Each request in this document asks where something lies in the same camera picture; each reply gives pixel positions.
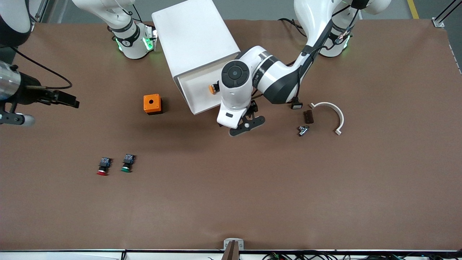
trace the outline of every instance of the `yellow floor line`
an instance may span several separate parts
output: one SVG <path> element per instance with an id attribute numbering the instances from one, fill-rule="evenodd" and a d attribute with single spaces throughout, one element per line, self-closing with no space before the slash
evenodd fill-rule
<path id="1" fill-rule="evenodd" d="M 411 9 L 412 18 L 419 19 L 419 14 L 417 13 L 417 9 L 415 9 L 414 0 L 407 0 L 407 4 L 409 5 L 409 9 Z"/>

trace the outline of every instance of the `semicircular plastic part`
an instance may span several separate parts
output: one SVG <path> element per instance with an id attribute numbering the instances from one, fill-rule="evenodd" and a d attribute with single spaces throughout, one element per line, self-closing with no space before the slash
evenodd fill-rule
<path id="1" fill-rule="evenodd" d="M 320 106 L 320 105 L 325 105 L 325 106 L 328 106 L 332 109 L 335 110 L 335 112 L 337 112 L 337 114 L 339 115 L 339 118 L 340 118 L 340 125 L 339 127 L 335 130 L 335 133 L 337 135 L 340 135 L 342 132 L 340 131 L 340 128 L 342 128 L 343 126 L 343 123 L 345 122 L 345 117 L 343 116 L 343 112 L 342 110 L 340 110 L 340 108 L 338 106 L 336 106 L 335 104 L 332 104 L 332 103 L 329 103 L 329 102 L 320 102 L 320 103 L 317 103 L 316 105 L 311 103 L 310 106 L 311 108 L 315 108 L 317 106 Z"/>

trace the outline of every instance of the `orange box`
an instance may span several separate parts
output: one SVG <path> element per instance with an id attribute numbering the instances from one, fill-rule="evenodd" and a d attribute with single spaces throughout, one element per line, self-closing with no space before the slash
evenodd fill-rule
<path id="1" fill-rule="evenodd" d="M 144 111 L 148 115 L 162 114 L 162 98 L 159 94 L 146 95 L 143 98 Z"/>

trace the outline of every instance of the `robotic arm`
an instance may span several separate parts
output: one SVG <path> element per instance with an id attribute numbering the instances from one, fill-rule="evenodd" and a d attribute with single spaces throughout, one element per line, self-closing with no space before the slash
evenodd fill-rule
<path id="1" fill-rule="evenodd" d="M 381 12 L 388 6 L 390 0 L 349 0 L 349 2 L 350 4 L 344 4 L 341 0 L 295 0 L 295 14 L 308 37 L 300 55 L 289 67 L 261 46 L 255 46 L 227 63 L 222 69 L 218 86 L 222 98 L 217 122 L 232 128 L 230 131 L 232 136 L 261 125 L 259 122 L 264 122 L 264 118 L 255 118 L 253 115 L 256 112 L 256 104 L 251 100 L 253 88 L 258 89 L 272 104 L 292 102 L 293 109 L 301 108 L 302 104 L 298 102 L 300 82 L 317 54 L 323 48 L 327 48 L 327 54 L 331 56 L 335 56 L 333 51 L 338 52 L 336 55 L 340 54 L 345 48 L 343 43 L 351 32 L 353 25 L 344 26 L 346 22 L 335 24 L 332 19 L 334 10 L 341 10 L 350 5 L 355 8 L 355 12 L 357 9 L 365 8 L 370 8 L 372 13 Z M 348 17 L 351 13 L 340 12 L 336 20 L 339 22 L 347 20 L 345 16 Z M 356 18 L 354 16 L 354 19 L 350 19 L 348 23 L 354 24 Z M 341 47 L 340 51 L 335 49 L 337 46 Z M 247 120 L 246 116 L 251 117 L 252 120 Z"/>
<path id="2" fill-rule="evenodd" d="M 152 26 L 135 23 L 124 7 L 135 0 L 72 0 L 74 4 L 101 18 L 115 35 L 119 50 L 127 58 L 140 59 L 155 48 L 157 31 Z"/>
<path id="3" fill-rule="evenodd" d="M 29 38 L 30 31 L 31 22 L 25 1 L 0 0 L 0 45 L 17 47 Z M 34 124 L 31 115 L 15 112 L 18 104 L 39 102 L 79 107 L 76 97 L 52 89 L 43 87 L 37 79 L 19 72 L 16 65 L 0 62 L 0 124 Z M 9 111 L 5 111 L 6 103 L 11 103 Z"/>

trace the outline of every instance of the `circular control pad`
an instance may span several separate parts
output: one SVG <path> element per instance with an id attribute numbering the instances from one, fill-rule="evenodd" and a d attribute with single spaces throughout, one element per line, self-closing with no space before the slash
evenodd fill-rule
<path id="1" fill-rule="evenodd" d="M 221 82 L 228 88 L 244 85 L 249 76 L 249 67 L 242 61 L 228 62 L 221 70 Z"/>

